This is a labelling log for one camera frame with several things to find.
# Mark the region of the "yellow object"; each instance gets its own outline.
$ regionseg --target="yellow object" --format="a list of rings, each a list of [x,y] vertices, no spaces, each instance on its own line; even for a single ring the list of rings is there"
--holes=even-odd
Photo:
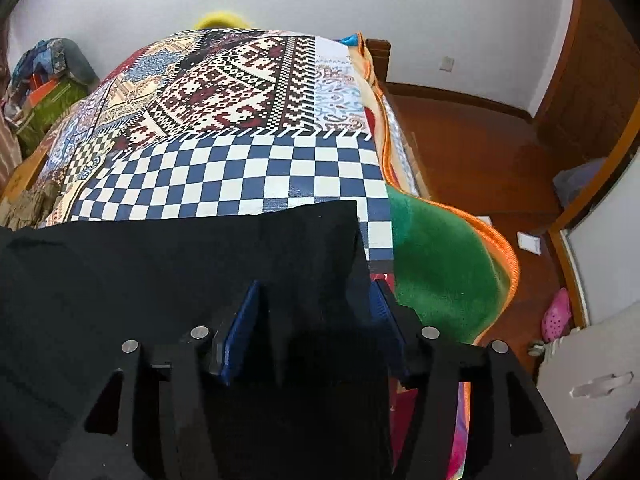
[[[251,28],[249,23],[240,16],[220,10],[219,12],[211,12],[202,18],[195,28]]]
[[[15,168],[14,174],[12,174],[9,183],[4,188],[1,198],[13,203],[18,200],[20,193],[31,189],[48,158],[47,150],[36,148],[36,151],[31,156]]]

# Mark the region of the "light switch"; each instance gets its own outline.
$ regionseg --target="light switch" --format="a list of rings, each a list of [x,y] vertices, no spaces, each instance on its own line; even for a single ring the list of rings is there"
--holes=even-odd
[[[453,70],[453,62],[455,59],[452,57],[445,56],[442,58],[442,63],[440,64],[440,70],[444,70],[445,72],[451,72]]]
[[[537,236],[518,232],[518,247],[539,256],[540,254],[542,254],[540,238],[538,238]]]

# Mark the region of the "metal screw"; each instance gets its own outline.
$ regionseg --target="metal screw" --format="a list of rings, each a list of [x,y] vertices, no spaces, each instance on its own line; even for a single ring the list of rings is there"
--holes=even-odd
[[[496,339],[491,343],[491,348],[495,352],[498,352],[498,354],[506,354],[509,351],[509,345],[507,345],[507,343],[505,343],[504,341],[500,341],[499,339]]]
[[[129,339],[122,343],[121,348],[125,354],[130,354],[138,349],[138,342],[135,339]]]
[[[420,333],[425,339],[437,339],[440,337],[440,330],[434,326],[426,326],[420,330]]]
[[[203,339],[209,335],[209,329],[206,326],[197,326],[191,329],[191,337],[194,339]]]

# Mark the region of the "brown cloth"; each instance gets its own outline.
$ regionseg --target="brown cloth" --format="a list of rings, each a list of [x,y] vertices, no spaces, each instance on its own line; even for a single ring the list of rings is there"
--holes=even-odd
[[[49,180],[37,189],[24,190],[13,203],[4,198],[0,203],[0,225],[12,231],[36,227],[51,213],[59,194],[60,184]]]

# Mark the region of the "pink slipper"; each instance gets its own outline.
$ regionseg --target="pink slipper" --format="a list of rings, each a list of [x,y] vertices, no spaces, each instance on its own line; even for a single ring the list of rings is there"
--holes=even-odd
[[[551,306],[545,312],[545,317],[542,318],[542,338],[545,342],[549,343],[558,339],[570,319],[571,301],[569,293],[563,287],[556,292]]]

